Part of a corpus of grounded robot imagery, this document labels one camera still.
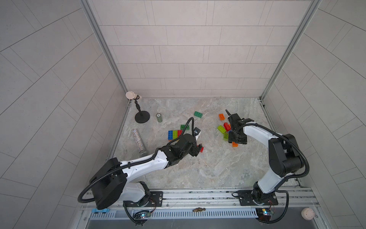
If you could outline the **small dark blue lego brick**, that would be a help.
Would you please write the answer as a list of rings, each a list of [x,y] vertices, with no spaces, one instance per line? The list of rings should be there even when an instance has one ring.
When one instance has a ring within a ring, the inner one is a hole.
[[[173,130],[168,131],[168,140],[169,141],[173,140]]]

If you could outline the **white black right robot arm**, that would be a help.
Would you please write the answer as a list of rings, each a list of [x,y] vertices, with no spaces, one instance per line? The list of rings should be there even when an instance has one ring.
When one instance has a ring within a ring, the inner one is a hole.
[[[229,143],[245,145],[250,136],[268,148],[270,169],[253,186],[251,196],[254,202],[264,202],[289,179],[307,176],[309,163],[293,135],[279,134],[250,118],[243,119],[238,114],[226,112],[231,125]]]

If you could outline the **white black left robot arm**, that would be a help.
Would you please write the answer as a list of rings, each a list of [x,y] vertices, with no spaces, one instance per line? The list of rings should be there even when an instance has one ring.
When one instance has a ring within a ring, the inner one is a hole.
[[[131,161],[108,160],[89,181],[77,201],[79,203],[95,202],[98,210],[103,210],[116,201],[131,201],[144,205],[150,198],[147,185],[134,180],[148,173],[163,170],[178,164],[185,156],[198,156],[203,146],[196,140],[200,130],[196,128],[192,134],[181,134],[177,143],[169,142],[157,148],[150,156]]]

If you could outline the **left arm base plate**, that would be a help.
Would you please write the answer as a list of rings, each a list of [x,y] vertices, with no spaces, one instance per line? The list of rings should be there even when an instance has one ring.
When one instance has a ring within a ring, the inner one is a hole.
[[[161,207],[163,202],[162,191],[151,191],[150,195],[145,195],[138,202],[126,201],[125,206],[128,208],[152,208]]]

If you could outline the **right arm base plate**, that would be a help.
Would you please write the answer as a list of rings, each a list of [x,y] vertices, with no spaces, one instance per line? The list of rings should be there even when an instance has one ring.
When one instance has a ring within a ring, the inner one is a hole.
[[[233,192],[232,196],[239,199],[241,206],[278,205],[278,200],[274,192],[263,194],[261,190],[239,190]]]

